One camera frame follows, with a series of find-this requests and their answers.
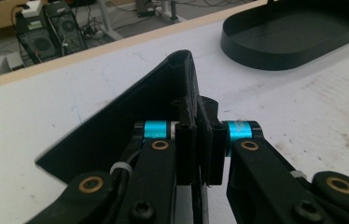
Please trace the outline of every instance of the white table surface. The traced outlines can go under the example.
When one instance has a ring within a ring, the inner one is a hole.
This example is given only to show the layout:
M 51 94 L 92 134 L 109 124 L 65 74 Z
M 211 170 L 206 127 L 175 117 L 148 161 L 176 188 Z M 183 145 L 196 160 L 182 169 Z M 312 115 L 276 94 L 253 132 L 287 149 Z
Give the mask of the white table surface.
M 201 95 L 219 102 L 219 119 L 258 121 L 309 179 L 325 170 L 349 175 L 349 44 L 295 69 L 261 71 L 222 52 L 222 22 L 0 85 L 0 223 L 25 222 L 52 203 L 64 184 L 35 159 L 179 49 L 191 50 Z M 210 223 L 235 223 L 225 190 L 208 190 Z M 179 188 L 176 223 L 190 223 L 189 200 Z

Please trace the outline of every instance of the blue metallic spacer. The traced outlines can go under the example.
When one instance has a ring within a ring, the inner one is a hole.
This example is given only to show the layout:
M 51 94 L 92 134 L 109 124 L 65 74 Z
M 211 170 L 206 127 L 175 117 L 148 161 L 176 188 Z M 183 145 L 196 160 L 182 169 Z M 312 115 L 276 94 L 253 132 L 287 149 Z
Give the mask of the blue metallic spacer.
M 166 120 L 147 120 L 145 123 L 145 139 L 166 138 L 167 130 Z
M 230 157 L 233 143 L 241 138 L 252 138 L 253 133 L 250 124 L 247 121 L 227 121 L 228 128 L 230 130 L 230 151 L 228 155 Z

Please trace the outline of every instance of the cable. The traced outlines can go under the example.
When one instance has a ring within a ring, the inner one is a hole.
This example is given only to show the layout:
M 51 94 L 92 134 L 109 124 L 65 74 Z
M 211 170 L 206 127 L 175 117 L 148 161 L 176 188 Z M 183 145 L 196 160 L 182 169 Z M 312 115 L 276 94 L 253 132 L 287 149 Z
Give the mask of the cable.
M 147 21 L 147 20 L 149 20 L 149 19 L 151 19 L 151 18 L 152 18 L 152 17 L 148 17 L 148 18 L 145 18 L 145 19 L 143 19 L 143 20 L 140 20 L 140 21 L 137 21 L 137 22 L 134 22 L 134 23 L 121 25 L 121 26 L 119 26 L 119 27 L 117 27 L 117 28 L 114 28 L 114 30 L 119 30 L 119 29 L 122 29 L 122 28 L 125 28 L 125 27 L 128 27 L 128 26 L 133 26 L 133 25 L 139 24 L 139 23 L 141 23 L 141 22 L 143 22 L 143 21 Z
M 191 4 L 193 2 L 195 2 L 195 0 L 193 1 L 189 1 L 189 2 L 184 2 L 184 3 L 181 3 L 181 2 L 176 2 L 178 5 L 186 5 L 186 6 L 191 6 L 191 7 L 226 7 L 228 5 L 233 5 L 233 4 L 239 4 L 240 2 L 244 2 L 244 3 L 247 3 L 245 0 L 240 0 L 240 1 L 237 1 L 237 2 L 231 2 L 231 0 L 223 0 L 219 3 L 216 3 L 216 4 L 211 4 L 209 2 L 207 2 L 206 0 L 203 0 L 204 3 L 206 3 L 207 6 L 204 6 L 204 5 L 197 5 L 197 4 Z
M 129 164 L 133 169 L 139 158 L 140 151 L 135 151 L 124 163 Z M 128 187 L 128 182 L 131 175 L 128 170 L 122 169 L 116 179 L 116 190 L 117 190 L 117 198 L 111 204 L 110 209 L 107 211 L 107 216 L 103 220 L 102 223 L 113 223 L 116 218 L 116 214 L 118 213 L 118 209 L 120 204 L 125 197 L 126 188 Z
M 49 25 L 50 25 L 50 27 L 52 27 L 52 32 L 54 33 L 54 35 L 56 36 L 56 38 L 58 39 L 58 41 L 59 42 L 61 42 L 61 38 L 59 37 L 59 35 L 58 35 L 58 33 L 56 32 L 56 30 L 58 29 L 58 23 L 60 22 L 59 20 L 57 21 L 57 24 L 53 24 L 52 23 L 52 20 L 50 19 L 50 17 L 49 17 L 49 14 L 48 14 L 48 12 L 46 11 L 46 10 L 44 10 L 44 14 L 46 15 L 46 21 L 48 21 L 49 22 Z
M 94 48 L 95 48 L 95 47 L 99 47 L 99 46 L 105 44 L 105 43 L 102 43 L 101 41 L 99 41 L 99 39 L 96 39 L 96 38 L 93 38 L 93 37 L 87 37 L 85 40 L 86 40 L 86 44 L 87 44 L 87 45 L 91 45 L 91 46 L 93 46 Z M 94 45 L 94 44 L 92 44 L 92 43 L 90 42 L 90 40 L 94 40 L 94 41 L 98 42 L 99 45 Z
M 7 47 L 8 45 L 11 45 L 11 44 L 13 44 L 13 43 L 15 43 L 15 42 L 18 42 L 18 40 L 14 40 L 14 41 L 8 42 L 8 43 L 6 43 L 5 45 L 1 46 L 0 49 L 3 49 L 3 48 L 5 48 L 5 47 Z
M 126 12 L 120 12 L 112 21 L 111 21 L 111 25 L 114 25 L 117 22 L 117 19 L 119 17 L 121 17 L 122 15 L 124 15 Z
M 133 13 L 133 12 L 136 11 L 136 9 L 134 9 L 134 10 L 127 10 L 127 9 L 118 7 L 118 6 L 117 6 L 116 4 L 114 4 L 112 1 L 108 1 L 108 4 L 110 4 L 111 6 L 115 7 L 115 8 L 118 9 L 118 10 L 121 10 L 121 11 L 131 12 L 131 13 Z
M 6 52 L 6 53 L 13 53 L 14 51 L 8 50 L 8 49 L 6 49 L 6 50 L 0 50 L 0 53 L 4 53 L 4 52 Z
M 43 63 L 43 61 L 41 61 L 40 57 L 38 56 L 38 52 L 35 52 L 35 57 L 40 61 L 40 63 Z
M 85 25 L 83 25 L 82 27 L 80 27 L 80 30 L 82 31 L 82 34 L 84 35 L 84 37 L 91 37 L 96 35 L 97 31 L 99 31 L 100 29 L 96 28 L 96 26 L 99 27 L 100 24 L 102 24 L 101 21 L 97 21 L 96 17 L 91 17 L 91 8 L 89 7 L 89 13 L 88 13 L 88 19 L 87 19 L 87 23 Z
M 21 7 L 23 9 L 28 9 L 30 8 L 28 5 L 26 4 L 20 4 L 20 5 L 16 5 L 14 6 L 12 9 L 11 9 L 11 14 L 9 14 L 9 16 L 11 17 L 10 20 L 11 20 L 11 24 L 12 24 L 12 28 L 14 28 L 14 30 L 16 31 L 16 28 L 15 28 L 15 22 L 14 22 L 14 11 L 15 11 L 15 8 L 17 7 Z
M 69 44 L 69 45 L 72 44 L 72 45 L 74 45 L 76 48 L 80 48 L 80 46 L 79 46 L 78 44 L 76 44 L 76 43 L 73 41 L 73 39 L 70 39 L 70 43 L 68 43 L 68 44 Z M 76 52 L 73 50 L 74 47 L 69 47 L 69 48 L 70 48 L 70 50 L 73 51 L 73 53 L 76 53 Z
M 64 47 L 66 46 L 66 37 L 63 36 L 63 42 L 62 42 L 62 56 L 64 56 Z
M 90 6 L 87 6 L 87 9 L 88 9 L 87 21 L 88 21 L 88 23 L 90 23 L 91 7 L 90 7 Z
M 21 46 L 20 41 L 18 41 L 18 47 L 20 48 L 20 55 L 22 56 L 22 54 L 23 54 L 24 52 L 26 52 L 26 51 L 24 51 L 24 50 L 22 49 L 22 46 Z
M 79 7 L 79 1 L 80 1 L 80 0 L 76 0 L 76 1 L 77 1 L 77 5 L 76 5 L 75 18 L 77 18 L 78 7 Z

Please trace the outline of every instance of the white cable tie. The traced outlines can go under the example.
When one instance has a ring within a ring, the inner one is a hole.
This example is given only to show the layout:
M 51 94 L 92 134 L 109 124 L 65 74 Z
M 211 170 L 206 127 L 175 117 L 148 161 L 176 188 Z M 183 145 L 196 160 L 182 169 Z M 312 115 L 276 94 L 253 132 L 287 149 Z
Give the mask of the white cable tie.
M 304 179 L 306 179 L 306 174 L 304 174 L 302 171 L 291 171 L 290 172 L 291 175 L 293 175 L 294 178 L 299 178 L 299 177 L 303 177 Z
M 116 163 L 113 164 L 113 166 L 111 166 L 110 174 L 112 175 L 114 170 L 117 168 L 128 171 L 129 175 L 132 175 L 133 173 L 133 168 L 131 167 L 130 164 L 126 163 L 125 161 L 117 161 Z

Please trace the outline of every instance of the black tray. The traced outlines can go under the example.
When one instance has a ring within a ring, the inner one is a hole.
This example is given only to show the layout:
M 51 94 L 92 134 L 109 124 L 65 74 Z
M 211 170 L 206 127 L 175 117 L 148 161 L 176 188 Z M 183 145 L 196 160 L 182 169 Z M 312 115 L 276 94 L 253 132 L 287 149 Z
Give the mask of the black tray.
M 300 66 L 349 43 L 349 0 L 279 0 L 224 21 L 221 48 L 263 69 Z

